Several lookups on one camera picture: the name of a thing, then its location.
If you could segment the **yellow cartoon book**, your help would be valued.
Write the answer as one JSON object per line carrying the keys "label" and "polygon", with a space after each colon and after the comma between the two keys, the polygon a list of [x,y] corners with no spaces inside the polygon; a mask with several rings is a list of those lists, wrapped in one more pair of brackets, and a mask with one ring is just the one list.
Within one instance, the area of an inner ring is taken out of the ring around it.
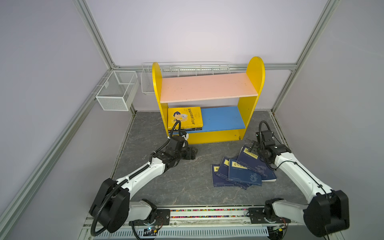
{"label": "yellow cartoon book", "polygon": [[202,128],[203,116],[200,107],[169,108],[168,129],[171,129],[176,121],[181,122],[182,129]]}
{"label": "yellow cartoon book", "polygon": [[189,129],[181,129],[181,131],[186,131],[186,132],[193,132],[193,131],[202,131],[203,128],[189,128]]}

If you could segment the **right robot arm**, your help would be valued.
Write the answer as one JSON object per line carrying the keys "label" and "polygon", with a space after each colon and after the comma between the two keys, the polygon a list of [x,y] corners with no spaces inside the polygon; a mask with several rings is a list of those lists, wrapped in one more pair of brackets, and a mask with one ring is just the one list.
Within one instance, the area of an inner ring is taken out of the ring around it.
{"label": "right robot arm", "polygon": [[272,171],[282,170],[301,190],[307,205],[295,204],[282,198],[265,202],[264,218],[272,223],[289,219],[307,227],[316,237],[347,230],[350,227],[349,198],[341,190],[333,190],[322,182],[283,144],[276,144],[275,136],[266,121],[259,123],[257,142],[252,148]]}

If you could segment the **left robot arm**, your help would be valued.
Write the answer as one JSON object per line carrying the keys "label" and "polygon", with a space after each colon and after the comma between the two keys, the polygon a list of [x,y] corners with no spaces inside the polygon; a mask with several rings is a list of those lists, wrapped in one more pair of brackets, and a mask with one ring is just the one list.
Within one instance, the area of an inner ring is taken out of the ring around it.
{"label": "left robot arm", "polygon": [[93,217],[91,236],[96,237],[108,231],[114,233],[127,221],[154,224],[157,220],[157,206],[142,199],[132,202],[132,197],[146,184],[167,170],[176,167],[181,160],[194,160],[198,150],[189,146],[188,133],[181,129],[177,120],[167,141],[150,154],[150,159],[132,173],[117,180],[106,179],[91,205],[89,214]]}

